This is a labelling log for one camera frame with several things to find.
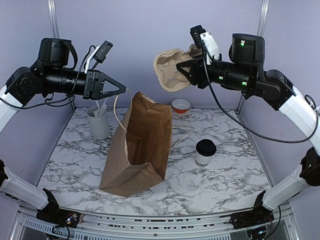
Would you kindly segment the brown cardboard cup carrier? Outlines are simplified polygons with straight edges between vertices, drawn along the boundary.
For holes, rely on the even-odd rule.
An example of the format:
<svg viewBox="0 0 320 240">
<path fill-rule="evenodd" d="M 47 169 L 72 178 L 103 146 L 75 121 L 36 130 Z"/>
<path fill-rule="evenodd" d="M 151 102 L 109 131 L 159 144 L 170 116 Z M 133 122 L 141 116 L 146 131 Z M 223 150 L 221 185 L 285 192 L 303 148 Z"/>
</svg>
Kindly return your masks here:
<svg viewBox="0 0 320 240">
<path fill-rule="evenodd" d="M 188 88 L 191 83 L 178 71 L 177 64 L 192 60 L 201 53 L 195 44 L 191 44 L 187 51 L 174 48 L 158 53 L 153 60 L 153 69 L 162 89 L 173 93 Z"/>
</svg>

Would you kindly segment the brown paper bag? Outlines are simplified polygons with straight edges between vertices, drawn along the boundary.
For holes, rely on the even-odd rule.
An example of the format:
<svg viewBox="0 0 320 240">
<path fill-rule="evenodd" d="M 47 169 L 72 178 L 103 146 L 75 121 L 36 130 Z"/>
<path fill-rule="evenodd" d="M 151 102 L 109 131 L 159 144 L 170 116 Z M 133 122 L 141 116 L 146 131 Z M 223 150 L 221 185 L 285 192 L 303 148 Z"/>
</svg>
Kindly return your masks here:
<svg viewBox="0 0 320 240">
<path fill-rule="evenodd" d="M 99 189 L 122 197 L 165 180 L 172 147 L 172 109 L 137 92 L 111 139 Z"/>
</svg>

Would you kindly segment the black plastic cup lid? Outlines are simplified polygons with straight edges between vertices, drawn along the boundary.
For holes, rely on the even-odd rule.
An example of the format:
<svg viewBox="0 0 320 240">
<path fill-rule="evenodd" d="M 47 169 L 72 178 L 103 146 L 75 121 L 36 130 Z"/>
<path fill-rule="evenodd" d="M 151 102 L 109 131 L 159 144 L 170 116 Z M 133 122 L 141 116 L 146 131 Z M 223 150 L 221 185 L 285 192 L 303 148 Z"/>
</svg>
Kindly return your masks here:
<svg viewBox="0 0 320 240">
<path fill-rule="evenodd" d="M 217 151 L 216 145 L 210 139 L 202 139 L 202 140 L 200 140 L 196 144 L 195 149 L 196 149 L 197 153 L 199 153 L 200 155 L 202 155 L 204 157 L 211 157 Z"/>
</svg>

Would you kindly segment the white paper cup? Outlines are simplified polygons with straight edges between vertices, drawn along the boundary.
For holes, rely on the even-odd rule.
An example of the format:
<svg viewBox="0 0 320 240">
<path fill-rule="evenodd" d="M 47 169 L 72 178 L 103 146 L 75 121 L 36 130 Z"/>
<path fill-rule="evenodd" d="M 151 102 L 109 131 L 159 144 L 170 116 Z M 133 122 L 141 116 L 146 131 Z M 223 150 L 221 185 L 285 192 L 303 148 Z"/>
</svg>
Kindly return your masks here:
<svg viewBox="0 0 320 240">
<path fill-rule="evenodd" d="M 194 162 L 198 167 L 207 167 L 210 162 L 213 161 L 215 153 L 209 156 L 202 155 L 200 152 L 196 152 Z"/>
</svg>

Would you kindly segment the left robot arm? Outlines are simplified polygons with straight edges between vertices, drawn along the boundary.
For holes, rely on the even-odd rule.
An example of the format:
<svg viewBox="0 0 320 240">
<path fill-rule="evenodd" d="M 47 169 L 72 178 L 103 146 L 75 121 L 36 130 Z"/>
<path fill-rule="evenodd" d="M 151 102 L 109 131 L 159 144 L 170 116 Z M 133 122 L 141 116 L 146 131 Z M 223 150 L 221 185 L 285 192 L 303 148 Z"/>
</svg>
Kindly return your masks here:
<svg viewBox="0 0 320 240">
<path fill-rule="evenodd" d="M 65 94 L 54 101 L 47 98 L 43 105 L 62 107 L 71 103 L 75 96 L 85 100 L 101 100 L 125 93 L 126 87 L 105 73 L 90 67 L 90 61 L 101 64 L 113 47 L 109 41 L 91 45 L 78 70 L 68 67 L 69 56 L 78 63 L 77 52 L 71 40 L 43 38 L 38 57 L 30 67 L 18 68 L 0 90 L 0 129 L 20 111 L 32 107 L 27 104 L 36 95 L 46 98 L 49 94 Z M 2 161 L 0 163 L 0 191 L 6 196 L 32 205 L 39 220 L 59 227 L 76 228 L 83 214 L 60 208 L 53 193 L 39 188 L 14 174 Z"/>
</svg>

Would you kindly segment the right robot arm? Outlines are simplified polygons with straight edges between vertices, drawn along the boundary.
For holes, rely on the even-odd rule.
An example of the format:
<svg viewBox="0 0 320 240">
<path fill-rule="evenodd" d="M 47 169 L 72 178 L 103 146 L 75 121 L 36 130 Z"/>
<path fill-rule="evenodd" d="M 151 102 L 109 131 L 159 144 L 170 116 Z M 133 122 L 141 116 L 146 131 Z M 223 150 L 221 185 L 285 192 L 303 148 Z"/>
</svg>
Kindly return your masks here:
<svg viewBox="0 0 320 240">
<path fill-rule="evenodd" d="M 262 98 L 281 112 L 311 143 L 300 165 L 285 179 L 261 192 L 251 210 L 234 213 L 230 222 L 235 229 L 267 223 L 273 210 L 289 198 L 320 184 L 320 115 L 316 103 L 303 95 L 279 70 L 264 70 L 265 40 L 261 36 L 234 33 L 229 49 L 230 62 L 222 61 L 219 48 L 210 32 L 200 26 L 190 34 L 201 56 L 177 64 L 188 81 L 204 89 L 217 83 L 225 89 L 240 91 L 246 99 Z"/>
</svg>

